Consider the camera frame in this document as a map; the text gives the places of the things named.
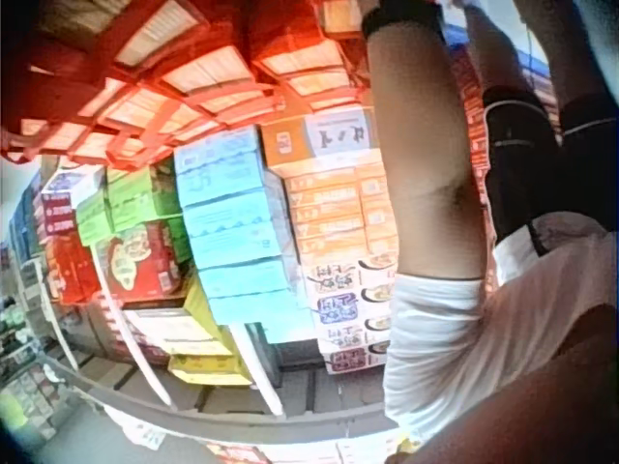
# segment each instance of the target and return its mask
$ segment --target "wristwatch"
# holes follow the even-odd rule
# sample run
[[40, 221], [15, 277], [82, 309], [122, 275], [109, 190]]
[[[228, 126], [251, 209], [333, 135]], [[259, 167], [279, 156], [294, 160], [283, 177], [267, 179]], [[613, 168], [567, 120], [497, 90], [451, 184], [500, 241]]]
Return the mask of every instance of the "wristwatch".
[[381, 27], [396, 22], [414, 22], [425, 26], [445, 42], [441, 28], [443, 11], [440, 5], [428, 0], [381, 0], [378, 8], [364, 16], [361, 30], [367, 41]]

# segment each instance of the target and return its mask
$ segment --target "black pants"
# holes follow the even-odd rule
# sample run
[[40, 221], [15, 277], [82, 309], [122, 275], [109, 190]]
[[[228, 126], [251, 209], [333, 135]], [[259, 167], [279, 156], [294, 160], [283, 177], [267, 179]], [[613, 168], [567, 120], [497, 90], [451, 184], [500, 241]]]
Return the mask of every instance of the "black pants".
[[543, 214], [566, 211], [617, 230], [617, 105], [587, 96], [560, 112], [562, 143], [531, 92], [484, 93], [486, 191], [497, 243]]

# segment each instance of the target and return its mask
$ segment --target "white shirt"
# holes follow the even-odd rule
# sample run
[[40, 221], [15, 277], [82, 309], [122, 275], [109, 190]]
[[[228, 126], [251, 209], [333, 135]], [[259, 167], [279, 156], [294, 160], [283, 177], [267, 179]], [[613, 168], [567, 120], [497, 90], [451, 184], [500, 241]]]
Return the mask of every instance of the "white shirt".
[[422, 441], [516, 377], [547, 363], [575, 321], [616, 307], [616, 233], [576, 213], [524, 226], [493, 255], [501, 285], [399, 275], [385, 368], [389, 418]]

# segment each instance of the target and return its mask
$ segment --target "store aisle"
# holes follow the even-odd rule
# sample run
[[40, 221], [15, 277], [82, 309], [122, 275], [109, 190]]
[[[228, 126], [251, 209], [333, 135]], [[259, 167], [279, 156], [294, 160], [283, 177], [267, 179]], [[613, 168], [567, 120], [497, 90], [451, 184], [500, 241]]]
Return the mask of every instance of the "store aisle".
[[41, 464], [216, 464], [217, 459], [194, 440], [167, 436], [158, 451], [134, 445], [108, 416], [88, 405], [63, 425], [37, 455]]

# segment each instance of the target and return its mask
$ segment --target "person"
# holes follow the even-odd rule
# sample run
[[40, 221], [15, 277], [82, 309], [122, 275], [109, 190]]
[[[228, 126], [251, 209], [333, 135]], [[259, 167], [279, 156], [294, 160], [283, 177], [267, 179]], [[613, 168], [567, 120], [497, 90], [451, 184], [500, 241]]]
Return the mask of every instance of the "person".
[[426, 442], [410, 462], [598, 462], [618, 417], [617, 105], [575, 5], [515, 0], [547, 57], [559, 143], [513, 44], [479, 4], [460, 3], [483, 87], [491, 295], [438, 7], [359, 2], [399, 237], [386, 415]]

